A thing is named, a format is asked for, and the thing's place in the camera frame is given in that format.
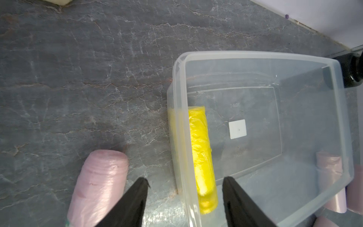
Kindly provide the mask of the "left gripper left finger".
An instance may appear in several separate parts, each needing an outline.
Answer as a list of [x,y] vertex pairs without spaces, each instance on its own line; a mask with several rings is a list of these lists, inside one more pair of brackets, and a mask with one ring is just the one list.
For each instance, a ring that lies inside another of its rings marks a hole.
[[149,183],[138,178],[96,227],[141,227]]

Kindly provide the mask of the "clear plastic storage box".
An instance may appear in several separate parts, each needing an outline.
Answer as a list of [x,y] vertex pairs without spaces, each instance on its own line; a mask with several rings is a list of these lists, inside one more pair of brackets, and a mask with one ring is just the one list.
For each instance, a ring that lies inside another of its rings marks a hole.
[[[218,207],[199,211],[189,107],[205,107]],[[180,200],[190,227],[226,226],[227,176],[279,227],[312,215],[354,177],[340,63],[301,54],[188,52],[173,67],[167,91],[170,143]],[[230,139],[229,122],[247,135]],[[320,193],[316,153],[341,156],[341,178]]]

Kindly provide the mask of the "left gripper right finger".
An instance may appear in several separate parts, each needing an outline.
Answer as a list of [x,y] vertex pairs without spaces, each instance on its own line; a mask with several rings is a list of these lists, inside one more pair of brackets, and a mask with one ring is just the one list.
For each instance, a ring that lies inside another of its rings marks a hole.
[[231,177],[222,184],[223,201],[229,227],[276,227],[277,225],[257,206],[251,197]]

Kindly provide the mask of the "yellow trash bag roll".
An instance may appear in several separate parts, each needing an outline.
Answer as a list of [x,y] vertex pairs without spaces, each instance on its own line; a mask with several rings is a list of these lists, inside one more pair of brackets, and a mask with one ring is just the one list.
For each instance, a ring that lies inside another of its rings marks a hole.
[[205,215],[218,206],[206,109],[189,107],[188,113],[199,211]]

